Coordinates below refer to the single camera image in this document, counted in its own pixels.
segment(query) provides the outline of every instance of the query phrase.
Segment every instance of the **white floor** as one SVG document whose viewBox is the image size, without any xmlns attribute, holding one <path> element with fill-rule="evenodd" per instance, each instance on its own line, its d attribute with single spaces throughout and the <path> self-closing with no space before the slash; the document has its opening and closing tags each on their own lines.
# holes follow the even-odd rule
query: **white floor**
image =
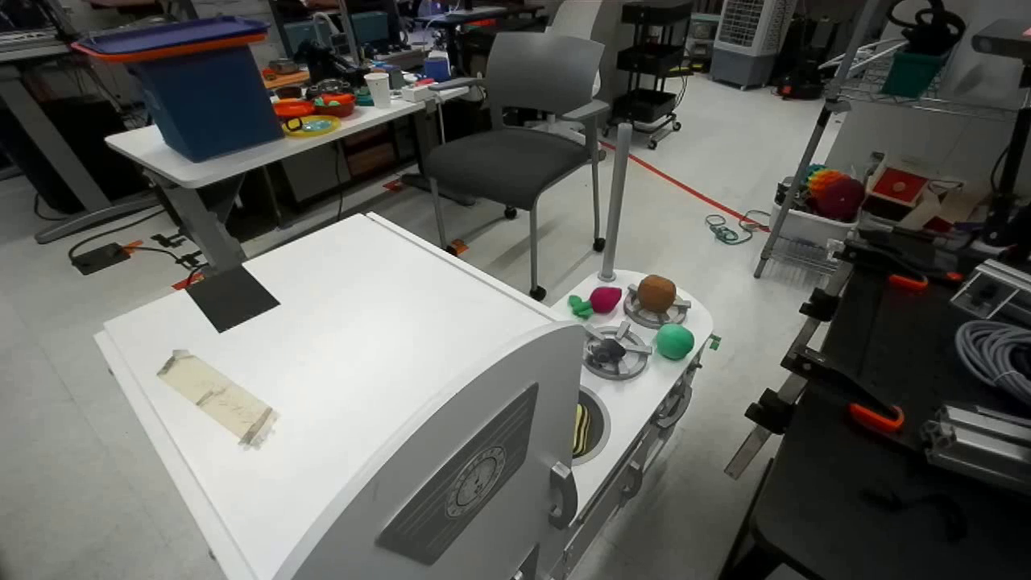
<svg viewBox="0 0 1031 580">
<path fill-rule="evenodd" d="M 639 154 L 735 211 L 766 211 L 774 183 L 800 163 L 820 105 L 694 77 L 680 112 L 683 134 Z M 432 231 L 426 197 L 404 197 L 385 212 Z M 464 231 L 495 207 L 447 212 Z M 820 276 L 796 261 L 774 261 L 754 282 L 763 236 L 719 245 L 705 212 L 699 200 L 633 169 L 619 264 L 666 273 L 696 294 L 717 313 L 723 347 L 710 351 L 666 458 L 587 551 L 576 580 L 710 580 L 754 492 L 757 472 L 727 479 L 723 467 L 752 428 L 746 405 L 780 384 L 777 360 Z M 296 236 L 302 223 L 247 251 Z M 0 180 L 0 580 L 222 578 L 93 345 L 102 319 L 171 294 L 183 273 L 162 254 L 140 254 L 80 276 L 66 257 L 73 240 L 37 245 L 37 230 L 33 188 Z M 162 217 L 115 243 L 158 230 L 171 231 L 171 223 Z M 546 197 L 541 230 L 541 285 L 560 297 L 599 268 L 589 254 L 587 171 Z M 529 286 L 524 221 L 486 230 L 467 261 Z"/>
</svg>

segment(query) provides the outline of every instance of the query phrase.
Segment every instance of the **gray chair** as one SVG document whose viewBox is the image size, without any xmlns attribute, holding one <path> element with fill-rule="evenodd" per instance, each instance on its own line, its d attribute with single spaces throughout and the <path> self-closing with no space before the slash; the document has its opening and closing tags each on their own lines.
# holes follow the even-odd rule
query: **gray chair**
<svg viewBox="0 0 1031 580">
<path fill-rule="evenodd" d="M 443 191 L 495 200 L 505 207 L 509 221 L 517 221 L 517 211 L 529 212 L 529 294 L 536 301 L 546 301 L 546 286 L 539 285 L 539 197 L 585 166 L 592 171 L 592 251 L 607 250 L 599 240 L 597 134 L 609 108 L 592 100 L 599 58 L 602 44 L 589 39 L 551 32 L 495 35 L 486 61 L 493 134 L 440 144 L 426 158 L 444 250 L 452 240 L 444 230 Z M 585 139 L 532 127 L 502 127 L 509 111 L 539 111 L 551 120 L 580 122 Z"/>
</svg>

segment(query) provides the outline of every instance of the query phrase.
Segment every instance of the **blue box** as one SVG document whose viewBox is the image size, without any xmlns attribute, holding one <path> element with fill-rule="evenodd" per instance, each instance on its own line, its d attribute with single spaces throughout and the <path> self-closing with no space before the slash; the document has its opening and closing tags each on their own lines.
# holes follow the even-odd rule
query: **blue box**
<svg viewBox="0 0 1031 580">
<path fill-rule="evenodd" d="M 129 65 L 164 143 L 207 163 L 284 137 L 247 49 Z"/>
</svg>

